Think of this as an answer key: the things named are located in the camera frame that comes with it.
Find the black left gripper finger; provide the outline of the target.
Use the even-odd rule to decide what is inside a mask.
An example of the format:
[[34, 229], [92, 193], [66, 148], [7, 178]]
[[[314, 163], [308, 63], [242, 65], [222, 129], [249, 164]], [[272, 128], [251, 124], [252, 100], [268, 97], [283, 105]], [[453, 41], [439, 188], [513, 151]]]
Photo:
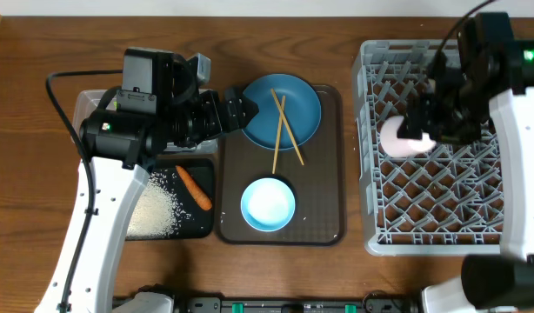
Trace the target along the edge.
[[246, 96], [240, 96], [236, 103], [238, 128], [244, 129], [259, 113], [257, 104]]
[[231, 86], [224, 91], [224, 101], [225, 102], [242, 102], [242, 91], [237, 86]]

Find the wooden chopstick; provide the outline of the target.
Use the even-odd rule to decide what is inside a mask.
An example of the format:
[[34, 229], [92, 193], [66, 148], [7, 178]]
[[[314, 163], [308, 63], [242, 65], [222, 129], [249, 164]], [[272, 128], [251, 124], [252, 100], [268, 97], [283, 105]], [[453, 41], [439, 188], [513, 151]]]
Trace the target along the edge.
[[[284, 107], [285, 107], [285, 102], [286, 102], [286, 95], [283, 95], [282, 102], [281, 102], [281, 109], [283, 111], [284, 111]], [[276, 142], [275, 142], [274, 157], [273, 157], [273, 164], [272, 164], [272, 174], [273, 175], [276, 173], [282, 126], [283, 126], [283, 118], [282, 118], [282, 114], [279, 112], [278, 125], [277, 125], [277, 137], [276, 137]]]
[[295, 139], [295, 137], [294, 137], [294, 135], [293, 135], [293, 133], [292, 133], [292, 130], [291, 130], [291, 128], [290, 128], [290, 124], [289, 124], [289, 122], [288, 122], [288, 120], [287, 120], [287, 118], [286, 118], [286, 116], [285, 116], [285, 114], [284, 114], [284, 111], [281, 109], [281, 103], [280, 103], [280, 101], [279, 101], [279, 99], [278, 99], [277, 93], [275, 92], [274, 89], [270, 89], [270, 92], [271, 92], [271, 95], [272, 95], [272, 97], [273, 97], [273, 99], [274, 99], [274, 101], [275, 101], [275, 104], [276, 104], [276, 106], [277, 106], [278, 111], [282, 114], [283, 125], [284, 125], [285, 128], [287, 129], [287, 132], [288, 132], [290, 141], [291, 141], [291, 143], [292, 143], [292, 145], [293, 145], [293, 147], [294, 147], [294, 150], [295, 150], [296, 153], [297, 153], [298, 160], [300, 161], [300, 163], [301, 163], [302, 165], [304, 165], [304, 160], [303, 160], [302, 154], [301, 154], [301, 152], [300, 152], [300, 150], [299, 150], [299, 148], [298, 148], [297, 141], [296, 141], [296, 139]]

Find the dark blue plate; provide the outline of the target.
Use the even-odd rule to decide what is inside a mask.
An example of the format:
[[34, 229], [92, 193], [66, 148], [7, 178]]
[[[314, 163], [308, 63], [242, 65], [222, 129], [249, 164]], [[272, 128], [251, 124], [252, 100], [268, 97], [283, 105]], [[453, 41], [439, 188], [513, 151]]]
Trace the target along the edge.
[[271, 89], [276, 92], [280, 103], [285, 97], [284, 114], [297, 145], [307, 142], [315, 134], [321, 122], [321, 103], [308, 83], [299, 77], [287, 74], [260, 77], [244, 89], [244, 95], [257, 104], [259, 112], [243, 133], [260, 147], [268, 150], [275, 148], [279, 111]]

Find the pink cup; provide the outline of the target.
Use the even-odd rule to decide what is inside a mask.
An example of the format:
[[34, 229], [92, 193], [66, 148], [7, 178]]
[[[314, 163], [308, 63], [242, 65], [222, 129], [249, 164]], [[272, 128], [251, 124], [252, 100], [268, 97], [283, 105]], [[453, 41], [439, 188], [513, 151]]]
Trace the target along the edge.
[[388, 118], [380, 130], [380, 143], [384, 153], [390, 157], [413, 157], [426, 153], [436, 146], [436, 142], [431, 140], [427, 133], [423, 134], [421, 140], [402, 139], [397, 136], [399, 127], [404, 121], [402, 116]]

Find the orange carrot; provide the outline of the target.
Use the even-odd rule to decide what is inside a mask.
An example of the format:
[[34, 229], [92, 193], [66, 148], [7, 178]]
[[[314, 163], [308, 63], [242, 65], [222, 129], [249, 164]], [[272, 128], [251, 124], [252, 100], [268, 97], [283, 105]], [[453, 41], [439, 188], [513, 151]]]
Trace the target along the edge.
[[212, 201], [205, 194], [205, 192], [198, 186], [196, 181], [192, 178], [190, 173], [182, 166], [176, 166], [177, 174], [180, 179], [183, 181], [186, 189], [189, 191], [190, 195], [196, 202], [196, 204], [202, 210], [211, 210], [213, 207]]

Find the light blue bowl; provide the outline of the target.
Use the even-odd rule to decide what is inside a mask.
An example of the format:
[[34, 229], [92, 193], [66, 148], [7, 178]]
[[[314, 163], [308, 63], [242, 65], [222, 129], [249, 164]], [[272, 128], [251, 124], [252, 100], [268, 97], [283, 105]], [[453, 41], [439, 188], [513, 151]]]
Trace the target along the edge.
[[296, 207], [297, 200], [290, 186], [273, 177], [252, 182], [240, 199], [244, 221], [260, 232], [283, 229], [293, 218]]

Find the pile of white rice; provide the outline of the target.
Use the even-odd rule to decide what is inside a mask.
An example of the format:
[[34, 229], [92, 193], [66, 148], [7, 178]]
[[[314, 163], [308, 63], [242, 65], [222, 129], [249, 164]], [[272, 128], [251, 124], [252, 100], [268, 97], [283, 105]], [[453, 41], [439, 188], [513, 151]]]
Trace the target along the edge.
[[133, 211], [127, 240], [165, 239], [180, 234], [193, 220], [175, 191], [180, 184], [171, 170], [154, 171]]

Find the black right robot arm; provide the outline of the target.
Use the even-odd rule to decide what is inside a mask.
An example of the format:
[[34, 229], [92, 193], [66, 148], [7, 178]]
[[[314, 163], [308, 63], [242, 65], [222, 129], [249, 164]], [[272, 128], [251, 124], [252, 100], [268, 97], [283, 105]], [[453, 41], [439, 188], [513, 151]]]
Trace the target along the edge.
[[459, 43], [458, 69], [437, 51], [432, 91], [409, 103], [397, 137], [469, 144], [492, 122], [500, 152], [504, 226], [496, 255], [468, 255], [461, 274], [425, 288], [424, 312], [534, 309], [534, 40]]

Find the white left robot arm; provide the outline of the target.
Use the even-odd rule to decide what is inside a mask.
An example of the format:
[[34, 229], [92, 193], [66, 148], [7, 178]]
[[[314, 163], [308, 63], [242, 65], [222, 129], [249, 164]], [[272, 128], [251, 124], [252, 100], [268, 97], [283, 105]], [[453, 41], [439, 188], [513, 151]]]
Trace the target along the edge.
[[110, 312], [129, 221], [155, 158], [182, 134], [180, 110], [102, 97], [73, 139], [82, 162], [77, 199], [38, 312]]

